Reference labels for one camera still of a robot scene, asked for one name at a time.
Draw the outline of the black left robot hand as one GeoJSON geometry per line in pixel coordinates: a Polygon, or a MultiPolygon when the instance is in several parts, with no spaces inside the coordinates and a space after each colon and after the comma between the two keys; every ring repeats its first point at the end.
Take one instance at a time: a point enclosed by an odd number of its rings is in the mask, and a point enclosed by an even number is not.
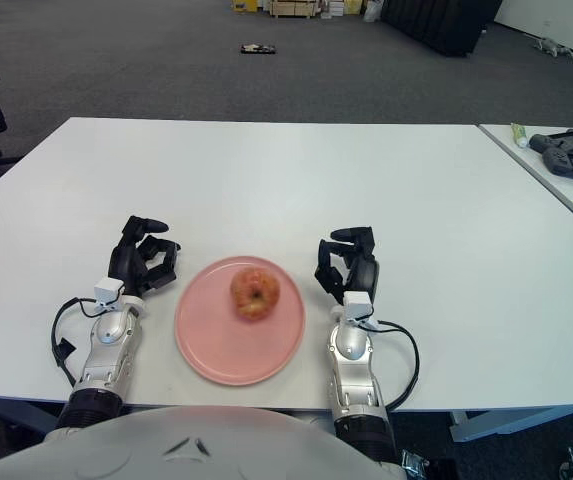
{"type": "Polygon", "coordinates": [[[177,278],[175,264],[181,246],[154,236],[168,230],[168,225],[158,220],[137,216],[128,219],[108,269],[109,278],[123,282],[125,295],[142,298],[149,290],[162,288],[177,278]]]}

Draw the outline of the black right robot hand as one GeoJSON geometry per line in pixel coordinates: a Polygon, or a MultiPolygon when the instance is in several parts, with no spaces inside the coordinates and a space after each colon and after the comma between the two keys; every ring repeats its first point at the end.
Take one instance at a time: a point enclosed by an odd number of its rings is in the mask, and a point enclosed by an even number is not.
{"type": "Polygon", "coordinates": [[[332,231],[330,241],[321,239],[314,276],[324,291],[339,304],[348,291],[366,292],[375,299],[379,263],[373,254],[375,240],[371,227],[352,227],[332,231]],[[348,271],[344,278],[331,264],[331,256],[340,257],[348,271]]]}

